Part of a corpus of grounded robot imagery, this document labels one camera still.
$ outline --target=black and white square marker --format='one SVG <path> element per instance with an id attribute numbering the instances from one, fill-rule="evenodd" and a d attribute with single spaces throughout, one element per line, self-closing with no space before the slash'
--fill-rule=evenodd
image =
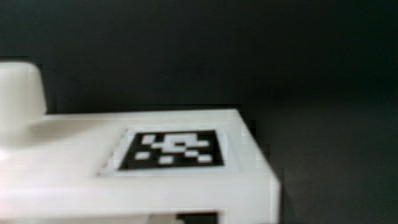
<path id="1" fill-rule="evenodd" d="M 217 132 L 139 132 L 119 170 L 224 166 Z"/>

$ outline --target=black background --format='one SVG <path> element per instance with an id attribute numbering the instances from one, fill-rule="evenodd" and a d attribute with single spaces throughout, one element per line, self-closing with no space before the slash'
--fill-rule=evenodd
<path id="1" fill-rule="evenodd" d="M 238 108 L 284 223 L 396 222 L 396 1 L 4 0 L 48 113 Z"/>

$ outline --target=white cylindrical post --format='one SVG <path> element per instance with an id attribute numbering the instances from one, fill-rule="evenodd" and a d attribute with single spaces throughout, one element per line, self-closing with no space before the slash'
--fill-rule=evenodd
<path id="1" fill-rule="evenodd" d="M 0 143 L 20 143 L 46 112 L 41 73 L 23 62 L 0 62 Z"/>

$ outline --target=white surface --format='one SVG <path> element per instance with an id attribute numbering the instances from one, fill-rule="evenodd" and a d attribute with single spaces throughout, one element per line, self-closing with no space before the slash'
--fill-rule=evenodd
<path id="1" fill-rule="evenodd" d="M 155 135 L 146 135 L 142 138 L 142 145 L 151 145 L 155 142 Z"/>
<path id="2" fill-rule="evenodd" d="M 279 183 L 236 110 L 41 117 L 37 69 L 23 63 L 0 63 L 0 87 L 0 223 L 192 211 L 219 211 L 220 224 L 277 223 Z M 219 128 L 229 168 L 98 175 L 126 133 L 181 127 Z"/>
<path id="3" fill-rule="evenodd" d="M 135 216 L 109 216 L 109 217 L 80 217 L 80 218 L 30 218 L 30 219 L 14 219 L 9 221 L 2 221 L 2 224 L 151 224 L 148 215 Z"/>
<path id="4" fill-rule="evenodd" d="M 196 150 L 187 150 L 185 157 L 197 157 L 199 152 Z"/>
<path id="5" fill-rule="evenodd" d="M 212 155 L 201 155 L 197 157 L 197 160 L 199 160 L 199 163 L 210 163 L 213 160 Z"/>
<path id="6" fill-rule="evenodd" d="M 149 159 L 151 153 L 149 152 L 139 152 L 135 155 L 137 160 L 146 160 Z"/>
<path id="7" fill-rule="evenodd" d="M 206 147 L 208 141 L 197 141 L 196 134 L 167 134 L 165 141 L 162 143 L 148 143 L 153 149 L 160 149 L 164 153 L 181 153 L 187 151 L 187 147 Z"/>
<path id="8" fill-rule="evenodd" d="M 174 159 L 173 156 L 160 156 L 158 164 L 173 164 Z"/>

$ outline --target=white box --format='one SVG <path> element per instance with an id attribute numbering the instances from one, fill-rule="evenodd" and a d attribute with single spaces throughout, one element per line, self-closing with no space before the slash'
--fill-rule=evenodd
<path id="1" fill-rule="evenodd" d="M 39 79 L 32 65 L 0 63 L 0 82 L 13 71 L 34 72 Z M 9 108 L 0 110 L 13 114 Z M 0 223 L 148 224 L 151 215 L 201 212 L 219 213 L 219 224 L 277 223 L 279 181 L 236 110 L 43 115 L 25 120 L 21 135 L 0 132 Z M 117 169 L 137 133 L 162 132 L 167 138 L 167 132 L 199 130 L 217 133 L 222 165 Z M 197 163 L 213 162 L 210 157 Z M 146 153 L 137 158 L 146 160 Z"/>

